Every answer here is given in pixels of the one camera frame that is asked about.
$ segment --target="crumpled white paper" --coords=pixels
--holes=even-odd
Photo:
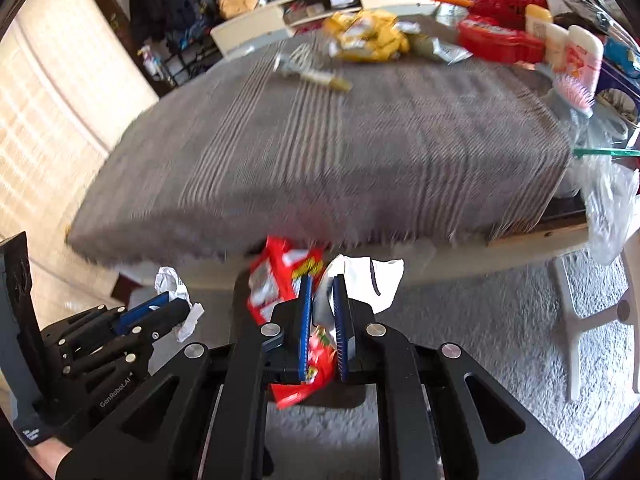
[[[198,324],[198,318],[204,314],[202,305],[199,303],[191,304],[187,286],[184,285],[184,282],[180,279],[180,276],[178,276],[178,273],[175,272],[173,267],[160,267],[158,269],[154,287],[156,288],[157,294],[168,292],[169,301],[173,301],[175,298],[181,298],[189,303],[189,315],[179,327],[174,327],[175,338],[178,340],[178,343],[183,343],[185,339],[193,334]]]
[[[375,274],[375,286],[371,277]],[[334,276],[344,274],[347,295],[370,304],[377,314],[391,306],[404,274],[404,260],[379,262],[371,258],[350,258],[338,254],[327,266],[314,297],[314,324],[322,325],[335,347]]]

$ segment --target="gray blanket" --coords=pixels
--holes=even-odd
[[[102,264],[533,227],[570,157],[511,69],[331,62],[348,94],[272,73],[292,38],[214,67],[124,133],[68,236]]]

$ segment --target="white plastic chair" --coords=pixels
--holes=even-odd
[[[605,310],[587,317],[578,316],[574,307],[571,286],[566,275],[562,257],[553,259],[553,267],[560,286],[560,305],[566,336],[569,343],[569,400],[574,402],[580,395],[580,338],[582,334],[603,326],[612,321],[632,325],[634,327],[634,376],[633,389],[640,393],[638,371],[640,370],[640,312],[638,294],[640,292],[640,235],[633,234],[622,249],[622,263],[625,268],[628,289],[620,300]]]

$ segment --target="floor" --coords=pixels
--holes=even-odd
[[[609,306],[626,288],[619,260],[601,267],[585,252],[565,257],[578,312]],[[231,293],[190,290],[206,314],[190,340],[225,342]],[[631,389],[633,331],[620,323],[583,337],[580,399],[566,402],[567,355],[554,281],[545,264],[429,285],[402,286],[378,319],[425,346],[461,344],[571,453],[579,457],[609,434],[640,402]],[[152,367],[179,348],[156,343]],[[269,407],[266,433],[276,466],[272,478],[377,479],[375,390],[353,410]]]

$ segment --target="red snack bag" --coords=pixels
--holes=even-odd
[[[302,402],[334,378],[335,349],[321,326],[317,326],[309,338],[309,358],[306,362],[308,369],[304,383],[271,385],[279,410]]]
[[[255,322],[269,322],[278,303],[297,298],[304,274],[313,276],[315,292],[323,270],[321,248],[293,249],[284,238],[267,237],[262,253],[250,267],[247,307]]]
[[[313,277],[315,292],[323,271],[321,248],[296,250],[284,238],[268,237],[262,253],[250,267],[251,294],[247,300],[247,308],[255,322],[269,322],[278,303],[297,298],[304,274],[311,274]],[[271,385],[279,409],[297,404],[333,379],[335,349],[321,326],[315,327],[309,337],[307,363],[305,383]]]

